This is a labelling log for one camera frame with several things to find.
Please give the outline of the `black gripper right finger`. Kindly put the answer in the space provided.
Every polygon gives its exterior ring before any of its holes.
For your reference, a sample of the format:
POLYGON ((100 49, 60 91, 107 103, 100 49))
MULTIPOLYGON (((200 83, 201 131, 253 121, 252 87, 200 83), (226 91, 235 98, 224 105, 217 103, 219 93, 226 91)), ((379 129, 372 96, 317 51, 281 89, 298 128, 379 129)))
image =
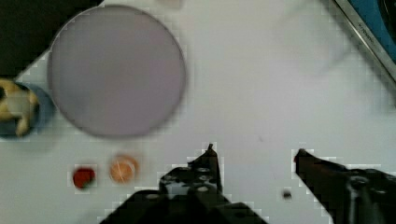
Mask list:
POLYGON ((300 177, 333 224, 396 224, 395 176, 376 169, 348 169, 301 148, 293 159, 300 177))

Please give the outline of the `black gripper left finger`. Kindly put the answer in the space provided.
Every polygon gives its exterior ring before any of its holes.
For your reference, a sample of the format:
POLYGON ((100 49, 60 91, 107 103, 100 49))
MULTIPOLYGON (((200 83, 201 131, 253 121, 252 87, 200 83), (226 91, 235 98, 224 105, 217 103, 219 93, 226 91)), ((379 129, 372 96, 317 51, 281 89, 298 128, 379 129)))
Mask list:
POLYGON ((222 192, 219 158, 210 143, 207 150, 186 167, 176 167, 163 175, 159 180, 159 192, 166 194, 170 199, 177 195, 187 195, 193 187, 209 185, 222 192))

